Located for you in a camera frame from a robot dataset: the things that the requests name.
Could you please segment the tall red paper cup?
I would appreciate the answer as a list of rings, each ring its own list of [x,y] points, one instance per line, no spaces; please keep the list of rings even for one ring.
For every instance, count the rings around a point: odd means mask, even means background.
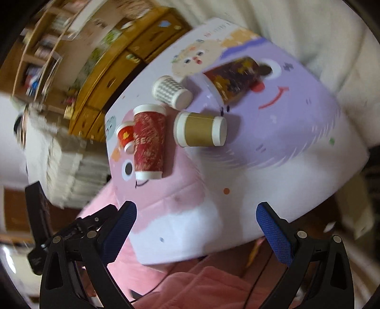
[[[164,171],[166,110],[156,104],[133,109],[134,164],[137,181],[157,180]]]

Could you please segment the small red paper cup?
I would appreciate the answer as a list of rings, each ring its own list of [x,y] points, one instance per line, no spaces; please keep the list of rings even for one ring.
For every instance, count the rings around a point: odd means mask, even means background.
[[[133,121],[123,122],[116,130],[120,147],[128,154],[134,151],[134,125]]]

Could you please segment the brown kraft paper cup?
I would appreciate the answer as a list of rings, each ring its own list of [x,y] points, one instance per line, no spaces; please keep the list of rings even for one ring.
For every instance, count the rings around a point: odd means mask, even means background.
[[[175,118],[173,138],[180,147],[221,147],[227,138],[227,120],[183,111]]]

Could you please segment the grey checkered paper cup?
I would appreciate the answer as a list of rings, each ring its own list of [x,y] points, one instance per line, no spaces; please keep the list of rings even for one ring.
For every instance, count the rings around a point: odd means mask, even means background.
[[[178,111],[186,109],[193,101],[193,94],[169,75],[154,82],[152,96]]]

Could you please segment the brown wooden door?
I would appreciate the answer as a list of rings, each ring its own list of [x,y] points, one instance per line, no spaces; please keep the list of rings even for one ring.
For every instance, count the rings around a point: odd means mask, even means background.
[[[58,232],[73,222],[79,209],[50,206],[51,226]],[[1,241],[33,243],[24,191],[1,186]]]

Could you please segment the pink fleece robe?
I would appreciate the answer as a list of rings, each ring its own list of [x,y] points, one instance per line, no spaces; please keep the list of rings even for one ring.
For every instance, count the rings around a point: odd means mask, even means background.
[[[264,239],[156,270],[126,242],[108,269],[135,308],[259,308],[285,272]]]

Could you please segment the pink bed blanket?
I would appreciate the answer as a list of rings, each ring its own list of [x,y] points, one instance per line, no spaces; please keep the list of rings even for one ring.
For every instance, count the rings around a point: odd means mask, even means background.
[[[112,204],[116,208],[120,208],[121,204],[117,200],[116,188],[113,180],[107,184],[97,193],[97,195],[80,211],[77,217],[84,218],[92,215],[100,209]]]

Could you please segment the white lace covered cabinet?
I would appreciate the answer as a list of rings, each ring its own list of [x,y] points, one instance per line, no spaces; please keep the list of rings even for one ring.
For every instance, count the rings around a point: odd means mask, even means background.
[[[110,175],[106,144],[70,135],[55,113],[28,108],[21,122],[26,173],[60,208],[84,208]]]

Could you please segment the cartoon printed table cover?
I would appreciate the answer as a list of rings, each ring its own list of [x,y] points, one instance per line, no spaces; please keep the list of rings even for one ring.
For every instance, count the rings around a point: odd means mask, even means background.
[[[261,84],[230,107],[205,72],[248,56],[271,68]],[[117,127],[152,104],[154,82],[172,76],[193,92],[188,111],[222,116],[221,147],[179,147],[167,135],[167,174],[139,182]],[[262,235],[256,206],[268,202],[293,221],[333,195],[368,160],[367,148],[335,97],[295,58],[265,38],[213,18],[151,62],[106,114],[106,144],[117,200],[136,203],[129,235],[143,265],[223,251]]]

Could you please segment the wooden bookshelf hutch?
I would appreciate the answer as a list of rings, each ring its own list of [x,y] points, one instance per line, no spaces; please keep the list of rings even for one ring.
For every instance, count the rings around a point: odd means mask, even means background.
[[[21,32],[4,63],[1,89],[20,111],[63,113],[121,34],[124,1],[49,1]]]

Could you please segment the wooden desk with drawers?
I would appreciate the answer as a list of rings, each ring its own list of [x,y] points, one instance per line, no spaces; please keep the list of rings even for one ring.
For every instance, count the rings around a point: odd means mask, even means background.
[[[73,103],[68,133],[104,142],[105,115],[133,79],[191,30],[174,8],[159,6],[133,21],[96,63]]]

